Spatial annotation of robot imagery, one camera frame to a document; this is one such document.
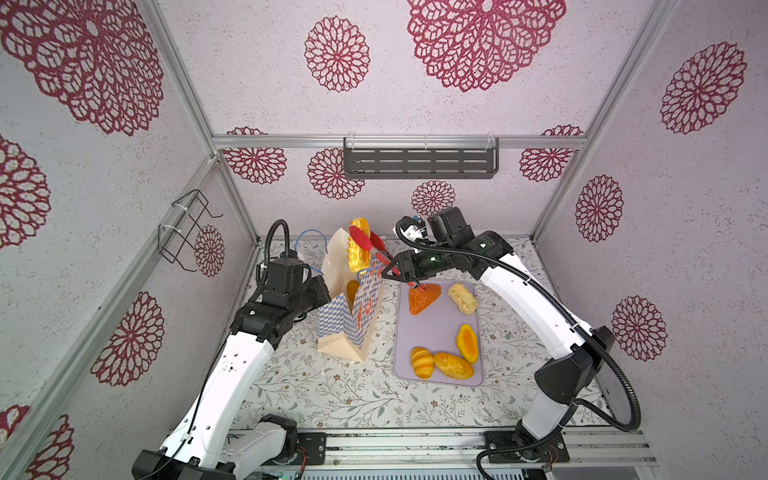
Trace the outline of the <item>long brown fake loaf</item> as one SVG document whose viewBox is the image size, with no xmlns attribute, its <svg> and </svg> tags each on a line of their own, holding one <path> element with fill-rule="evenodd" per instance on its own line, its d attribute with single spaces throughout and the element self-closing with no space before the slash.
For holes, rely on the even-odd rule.
<svg viewBox="0 0 768 480">
<path fill-rule="evenodd" d="M 357 280 L 351 280 L 346 285 L 346 296 L 351 311 L 354 310 L 355 299 L 359 288 L 360 283 Z"/>
</svg>

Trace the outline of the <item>pale cream fake bun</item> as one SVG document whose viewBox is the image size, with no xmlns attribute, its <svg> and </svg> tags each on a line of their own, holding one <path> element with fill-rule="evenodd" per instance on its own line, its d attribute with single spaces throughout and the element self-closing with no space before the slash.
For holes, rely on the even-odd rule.
<svg viewBox="0 0 768 480">
<path fill-rule="evenodd" d="M 479 302 L 473 293 L 462 283 L 453 284 L 448 295 L 458 310 L 465 315 L 472 315 L 479 307 Z"/>
</svg>

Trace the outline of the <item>lavender plastic tray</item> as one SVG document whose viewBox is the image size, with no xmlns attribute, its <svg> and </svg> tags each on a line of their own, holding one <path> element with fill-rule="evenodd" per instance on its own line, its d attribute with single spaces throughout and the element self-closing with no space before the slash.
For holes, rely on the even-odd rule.
<svg viewBox="0 0 768 480">
<path fill-rule="evenodd" d="M 460 351 L 456 344 L 456 338 L 460 327 L 469 325 L 480 340 L 479 311 L 472 315 L 460 312 L 455 303 L 448 296 L 449 288 L 456 284 L 463 284 L 471 294 L 479 298 L 475 287 L 468 281 L 451 279 L 431 279 L 429 284 L 437 284 L 441 287 L 440 297 L 418 315 L 412 315 L 409 310 L 408 292 L 411 288 L 402 284 L 399 288 L 399 306 L 397 310 L 393 370 L 401 380 L 421 381 L 413 371 L 410 354 L 416 347 L 423 347 L 430 353 L 445 352 L 460 357 Z M 484 367 L 482 358 L 473 365 L 474 373 L 469 379 L 453 379 L 444 375 L 439 369 L 435 369 L 429 379 L 423 382 L 452 384 L 465 387 L 479 387 L 484 380 Z"/>
</svg>

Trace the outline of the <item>yellow braided fake bread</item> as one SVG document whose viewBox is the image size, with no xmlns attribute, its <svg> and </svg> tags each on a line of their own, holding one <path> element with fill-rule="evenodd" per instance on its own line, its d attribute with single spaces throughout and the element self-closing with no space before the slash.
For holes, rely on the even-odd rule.
<svg viewBox="0 0 768 480">
<path fill-rule="evenodd" d="M 370 238 L 371 230 L 367 219 L 360 217 L 350 221 L 350 226 L 355 225 Z M 362 250 L 349 235 L 348 247 L 347 247 L 347 259 L 348 267 L 354 273 L 359 273 L 365 269 L 368 269 L 372 261 L 372 253 Z"/>
</svg>

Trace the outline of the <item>grey metal wall shelf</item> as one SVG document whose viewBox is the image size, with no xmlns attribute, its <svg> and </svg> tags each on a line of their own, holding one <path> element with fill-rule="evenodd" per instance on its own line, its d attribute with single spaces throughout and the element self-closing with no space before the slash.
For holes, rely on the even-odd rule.
<svg viewBox="0 0 768 480">
<path fill-rule="evenodd" d="M 499 171 L 498 139 L 478 146 L 363 146 L 344 138 L 345 175 L 358 180 L 491 179 Z"/>
</svg>

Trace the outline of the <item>orange croissant fake bread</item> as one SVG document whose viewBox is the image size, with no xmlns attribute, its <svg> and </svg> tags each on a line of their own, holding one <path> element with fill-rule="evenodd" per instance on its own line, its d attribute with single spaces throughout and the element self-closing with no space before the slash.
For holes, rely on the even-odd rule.
<svg viewBox="0 0 768 480">
<path fill-rule="evenodd" d="M 432 305 L 442 294 L 438 284 L 420 284 L 408 292 L 408 306 L 411 315 L 419 315 Z"/>
</svg>

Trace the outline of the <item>small striped fake croissant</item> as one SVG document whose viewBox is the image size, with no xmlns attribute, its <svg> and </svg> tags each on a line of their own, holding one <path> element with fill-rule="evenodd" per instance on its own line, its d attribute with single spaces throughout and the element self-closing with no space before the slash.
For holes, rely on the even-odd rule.
<svg viewBox="0 0 768 480">
<path fill-rule="evenodd" d="M 434 373 L 434 357 L 426 348 L 415 347 L 410 354 L 410 363 L 413 373 L 420 379 L 430 379 Z"/>
</svg>

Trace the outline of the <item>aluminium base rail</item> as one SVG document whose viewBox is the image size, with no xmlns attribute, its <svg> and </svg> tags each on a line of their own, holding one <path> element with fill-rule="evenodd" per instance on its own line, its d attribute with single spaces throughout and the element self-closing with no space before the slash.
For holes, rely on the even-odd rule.
<svg viewBox="0 0 768 480">
<path fill-rule="evenodd" d="M 232 463 L 241 474 L 295 463 L 317 469 L 611 468 L 655 467 L 640 433 L 608 427 L 567 427 L 538 447 L 512 449 L 509 428 L 298 429 L 263 422 L 252 430 L 213 434 L 182 430 L 164 441 L 169 457 L 195 467 Z"/>
</svg>

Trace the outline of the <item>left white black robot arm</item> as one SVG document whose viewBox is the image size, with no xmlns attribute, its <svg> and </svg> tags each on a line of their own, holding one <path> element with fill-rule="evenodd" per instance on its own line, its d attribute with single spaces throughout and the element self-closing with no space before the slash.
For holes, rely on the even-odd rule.
<svg viewBox="0 0 768 480">
<path fill-rule="evenodd" d="M 237 311 L 200 394 L 157 450 L 142 451 L 136 479 L 245 479 L 262 465 L 288 463 L 299 451 L 295 421 L 263 416 L 234 443 L 230 427 L 251 384 L 294 324 L 330 301 L 324 280 L 291 251 L 269 261 L 266 280 Z"/>
</svg>

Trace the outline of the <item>yellow orange oval bread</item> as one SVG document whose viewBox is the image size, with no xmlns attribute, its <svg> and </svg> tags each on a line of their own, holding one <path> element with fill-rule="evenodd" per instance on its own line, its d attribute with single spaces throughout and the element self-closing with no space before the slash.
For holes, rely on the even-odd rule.
<svg viewBox="0 0 768 480">
<path fill-rule="evenodd" d="M 479 359 L 479 341 L 473 328 L 463 324 L 456 338 L 457 348 L 465 361 L 475 364 Z"/>
</svg>

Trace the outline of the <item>golden oval fake roll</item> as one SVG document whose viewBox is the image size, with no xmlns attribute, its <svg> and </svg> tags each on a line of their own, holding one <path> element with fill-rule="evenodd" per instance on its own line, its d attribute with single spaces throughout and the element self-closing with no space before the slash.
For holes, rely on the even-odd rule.
<svg viewBox="0 0 768 480">
<path fill-rule="evenodd" d="M 434 365 L 445 376 L 456 380 L 468 380 L 474 375 L 473 365 L 453 354 L 438 352 L 433 356 Z"/>
</svg>

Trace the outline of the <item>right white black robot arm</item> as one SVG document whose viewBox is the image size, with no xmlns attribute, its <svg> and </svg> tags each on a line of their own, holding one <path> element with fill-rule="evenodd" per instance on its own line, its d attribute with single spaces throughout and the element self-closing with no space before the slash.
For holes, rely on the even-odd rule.
<svg viewBox="0 0 768 480">
<path fill-rule="evenodd" d="M 578 395 L 603 367 L 617 368 L 610 355 L 614 335 L 568 310 L 525 268 L 502 236 L 492 230 L 474 233 L 456 207 L 428 220 L 404 217 L 394 232 L 408 248 L 394 256 L 386 278 L 418 284 L 448 270 L 467 273 L 509 304 L 548 352 L 548 360 L 535 373 L 537 391 L 518 423 L 514 446 L 537 446 L 552 439 L 580 406 L 598 409 Z"/>
</svg>

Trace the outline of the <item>checkered paper bread bag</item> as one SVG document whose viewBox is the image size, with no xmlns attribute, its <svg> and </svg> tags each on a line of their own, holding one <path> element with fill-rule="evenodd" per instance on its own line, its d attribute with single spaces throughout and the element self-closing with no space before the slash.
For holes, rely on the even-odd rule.
<svg viewBox="0 0 768 480">
<path fill-rule="evenodd" d="M 331 302 L 317 310 L 317 350 L 352 362 L 364 362 L 368 358 L 380 313 L 384 264 L 373 258 L 368 269 L 352 272 L 348 267 L 348 240 L 348 231 L 338 229 L 328 242 L 328 250 L 319 269 Z M 353 311 L 349 309 L 346 296 L 346 285 L 351 280 L 360 283 Z"/>
</svg>

